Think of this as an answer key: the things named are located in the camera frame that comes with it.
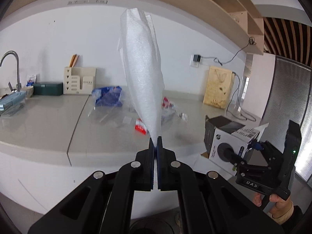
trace white bowl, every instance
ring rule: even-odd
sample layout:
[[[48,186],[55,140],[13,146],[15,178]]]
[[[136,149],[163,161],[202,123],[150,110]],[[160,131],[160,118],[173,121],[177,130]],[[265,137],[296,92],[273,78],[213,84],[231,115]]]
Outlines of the white bowl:
[[[32,94],[34,93],[34,87],[26,86],[26,87],[21,88],[21,91],[24,91],[26,93],[26,98],[30,98]]]

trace kitchen counter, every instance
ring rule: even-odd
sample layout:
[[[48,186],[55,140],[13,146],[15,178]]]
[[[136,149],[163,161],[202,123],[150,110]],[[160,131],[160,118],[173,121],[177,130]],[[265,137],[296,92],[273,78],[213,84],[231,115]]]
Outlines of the kitchen counter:
[[[230,174],[200,155],[206,150],[205,115],[212,118],[225,112],[196,100],[170,100],[188,115],[188,122],[174,117],[165,123],[163,146],[193,170],[215,170],[229,179]],[[100,122],[104,114],[88,116],[92,108],[89,96],[33,96],[13,117],[0,118],[0,192],[44,214],[94,171],[118,171],[148,148],[149,136],[134,130],[136,113],[119,109]],[[124,117],[131,123],[123,123]],[[156,188],[155,178],[152,192],[135,192],[132,218],[178,207],[175,191]]]
[[[68,165],[68,146],[88,97],[27,99],[15,115],[0,118],[0,151],[31,161]]]

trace power cord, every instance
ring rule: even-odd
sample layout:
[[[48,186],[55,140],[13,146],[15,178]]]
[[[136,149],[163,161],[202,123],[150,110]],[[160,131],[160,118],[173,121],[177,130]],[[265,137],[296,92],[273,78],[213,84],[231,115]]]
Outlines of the power cord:
[[[234,73],[235,76],[237,76],[237,78],[238,78],[238,87],[237,87],[237,89],[234,91],[234,93],[233,93],[233,95],[232,95],[232,98],[231,98],[231,101],[230,101],[229,104],[227,105],[227,111],[226,111],[226,113],[232,114],[232,116],[234,116],[236,119],[239,119],[239,120],[243,120],[243,121],[250,120],[250,121],[255,122],[255,121],[257,121],[257,119],[256,119],[254,116],[252,116],[252,115],[250,115],[249,113],[247,113],[247,112],[241,107],[241,103],[239,102],[239,96],[238,96],[238,89],[239,89],[239,86],[240,86],[240,84],[241,84],[241,80],[239,79],[239,76],[238,76],[235,72],[233,72],[233,73]],[[241,111],[244,112],[244,113],[245,113],[246,115],[248,115],[249,117],[252,117],[253,119],[249,119],[248,117],[246,117],[246,116],[240,114],[242,117],[244,117],[244,119],[242,119],[242,118],[240,118],[240,117],[237,117],[236,115],[234,115],[232,112],[230,112],[230,111],[228,110],[228,109],[229,109],[229,106],[230,106],[230,103],[232,102],[233,97],[234,97],[234,95],[235,95],[236,92],[237,92],[237,101],[238,101],[238,105],[239,105],[239,107],[241,108]]]
[[[233,56],[233,58],[231,60],[227,61],[227,62],[220,62],[217,57],[204,57],[204,56],[200,56],[199,60],[200,59],[213,59],[213,61],[215,63],[219,63],[221,66],[223,66],[224,64],[227,64],[227,63],[231,62],[240,51],[242,51],[243,49],[245,49],[249,45],[255,45],[255,44],[256,44],[255,38],[254,37],[250,37],[249,40],[248,40],[247,46],[244,46],[242,49],[238,50],[237,53]]]

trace wooden chopsticks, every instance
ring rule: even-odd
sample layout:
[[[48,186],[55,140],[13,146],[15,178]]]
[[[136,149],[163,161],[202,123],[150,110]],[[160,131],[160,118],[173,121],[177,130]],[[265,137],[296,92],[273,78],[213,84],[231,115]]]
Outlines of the wooden chopsticks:
[[[77,60],[79,58],[79,55],[77,54],[74,54],[72,57],[71,57],[71,62],[69,63],[69,67],[72,68],[75,66]]]

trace red and white label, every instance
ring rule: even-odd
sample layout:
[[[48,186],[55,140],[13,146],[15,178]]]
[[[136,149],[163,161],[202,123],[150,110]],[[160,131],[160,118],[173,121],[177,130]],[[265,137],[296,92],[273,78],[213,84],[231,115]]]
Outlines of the red and white label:
[[[135,130],[139,131],[140,133],[146,135],[147,128],[144,125],[143,121],[141,119],[137,119],[135,121]]]

